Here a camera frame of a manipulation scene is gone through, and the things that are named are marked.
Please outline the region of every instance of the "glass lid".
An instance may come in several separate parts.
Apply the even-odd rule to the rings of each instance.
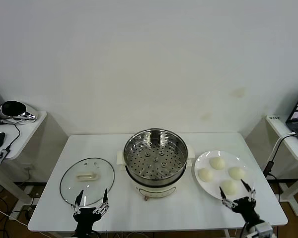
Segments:
[[[74,204],[83,190],[80,206],[87,206],[103,198],[105,189],[111,189],[115,172],[109,162],[100,158],[88,158],[72,165],[63,175],[60,193],[65,202]]]

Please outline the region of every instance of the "white plate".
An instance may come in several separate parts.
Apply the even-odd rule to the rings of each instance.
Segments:
[[[210,165],[210,158],[217,156],[220,156],[225,160],[225,168],[222,170],[215,170]],[[237,193],[235,195],[226,194],[228,199],[235,200],[249,195],[242,182],[240,180],[232,179],[228,174],[228,169],[235,166],[242,167],[245,170],[245,179],[243,180],[248,183],[251,188],[254,188],[254,179],[251,174],[251,169],[249,169],[249,167],[239,157],[222,150],[207,151],[200,155],[194,165],[194,174],[200,186],[207,193],[218,199],[222,199],[220,194],[220,183],[226,179],[235,181],[238,187]],[[212,170],[212,182],[204,182],[199,178],[198,171],[201,168]]]

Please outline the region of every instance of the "white side table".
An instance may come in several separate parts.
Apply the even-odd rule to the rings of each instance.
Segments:
[[[35,133],[37,128],[41,125],[43,122],[44,118],[46,117],[47,113],[46,111],[39,111],[39,118],[30,124],[18,124],[17,127],[21,131],[21,135],[19,138],[12,144],[11,146],[11,151],[5,158],[5,160],[14,160],[17,158],[23,148],[26,146],[28,141],[31,139],[32,135]],[[16,138],[18,135],[18,131],[15,129],[13,125],[5,124],[5,125],[0,125],[0,132],[5,132],[6,136],[4,139],[4,143],[2,147],[0,147],[0,151],[3,148],[6,148],[8,144]],[[0,169],[0,185],[4,187],[6,190],[8,190],[11,194],[13,194],[16,198],[18,198],[18,202],[14,207],[15,211],[21,210],[21,208],[24,205],[30,205],[32,202],[32,198],[28,195],[33,186],[27,186],[25,190],[21,190],[18,186],[14,184],[13,181],[11,181]],[[33,205],[36,205],[38,202],[38,198],[34,198],[33,200]],[[13,213],[12,216],[17,217],[19,213]]]
[[[266,116],[266,120],[278,136],[282,136],[291,132],[285,124],[287,120],[287,116],[285,115],[268,115]],[[288,137],[284,139],[284,144],[294,158],[298,160],[298,139],[294,136]],[[294,198],[294,195],[298,193],[298,181],[290,187],[288,187],[285,183],[280,183],[279,186],[283,191],[283,193],[280,195],[280,202],[288,202],[296,216],[298,216],[298,203]]]

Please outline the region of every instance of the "floor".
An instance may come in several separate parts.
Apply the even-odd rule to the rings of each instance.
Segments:
[[[272,184],[272,189],[277,192],[277,185]],[[31,196],[40,197],[44,190],[43,186],[36,186],[31,192]],[[2,198],[11,209],[14,204],[17,202],[16,198],[11,195],[6,190],[0,192],[0,198]],[[288,217],[288,224],[282,227],[279,227],[279,238],[298,238],[298,217],[294,215],[291,207],[288,203],[282,203],[282,208]],[[0,210],[6,212],[6,205],[0,200]],[[25,211],[21,212],[19,216],[19,221],[23,223],[28,223],[25,217]],[[3,219],[0,222],[0,230],[4,228],[5,221],[7,219]],[[8,232],[8,236],[3,236],[3,232],[0,231],[0,238],[9,237],[9,238],[45,238],[40,233],[32,233],[25,226],[19,224],[13,220],[7,220],[5,229]],[[239,237],[239,230],[237,230],[235,235],[235,230],[230,230],[230,235],[232,237]],[[225,237],[223,231],[196,231],[196,232],[155,232],[155,233],[146,233],[150,238],[220,238]],[[108,234],[108,238],[126,238],[128,234]],[[102,234],[102,238],[107,238],[107,234]],[[129,238],[143,238],[144,236],[140,234],[131,234]]]

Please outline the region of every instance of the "white table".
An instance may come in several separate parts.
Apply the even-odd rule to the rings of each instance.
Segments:
[[[30,124],[18,124],[17,127],[21,132],[21,135],[17,140],[11,145],[10,152],[7,157],[4,159],[3,163],[6,160],[11,161],[17,158],[21,151],[24,149],[28,141],[31,139],[32,135],[35,133],[37,128],[41,125],[44,118],[46,117],[46,111],[39,111],[39,117],[36,121]],[[14,125],[0,125],[0,132],[5,132],[5,138],[3,145],[0,147],[0,151],[6,148],[12,140],[14,140],[18,136],[18,131],[14,127]],[[19,199],[17,204],[14,207],[14,210],[21,210],[22,206],[29,205],[32,202],[32,198],[29,197],[29,193],[32,189],[32,186],[26,187],[23,191],[18,186],[16,186],[13,181],[11,181],[0,169],[0,185],[12,193],[16,198]],[[33,204],[36,205],[38,199],[34,199]],[[18,213],[12,213],[13,216],[17,217]]]
[[[286,115],[266,116],[266,120],[268,121],[269,125],[273,128],[273,130],[279,137],[291,132],[285,124],[287,118],[288,117]],[[284,144],[289,149],[294,158],[298,160],[298,139],[294,136],[288,137],[284,139]],[[296,216],[298,216],[298,203],[294,197],[294,195],[298,193],[298,181],[290,187],[288,187],[285,183],[280,183],[279,186],[283,191],[283,193],[280,195],[280,202],[288,202]]]
[[[256,189],[256,211],[271,225],[288,222],[274,193],[239,133],[179,134],[198,156],[208,150],[225,150],[236,154],[253,169]],[[242,216],[235,214],[208,195],[187,169],[177,183],[176,191],[165,198],[149,199],[136,191],[126,171],[116,165],[118,150],[122,150],[131,135],[72,135],[49,178],[28,225],[31,231],[73,232],[76,222],[73,210],[60,196],[59,185],[66,170],[79,160],[100,157],[109,161],[116,178],[108,193],[110,208],[93,226],[99,232],[211,230],[240,228]]]
[[[37,128],[41,125],[44,118],[46,117],[46,111],[39,111],[39,117],[36,121],[30,124],[17,124],[17,127],[21,131],[19,138],[11,145],[11,151],[5,158],[5,160],[14,160],[17,158],[26,144],[29,142]],[[6,148],[13,139],[18,136],[18,131],[15,129],[14,125],[0,125],[0,132],[5,132],[4,143],[0,147],[0,151]]]

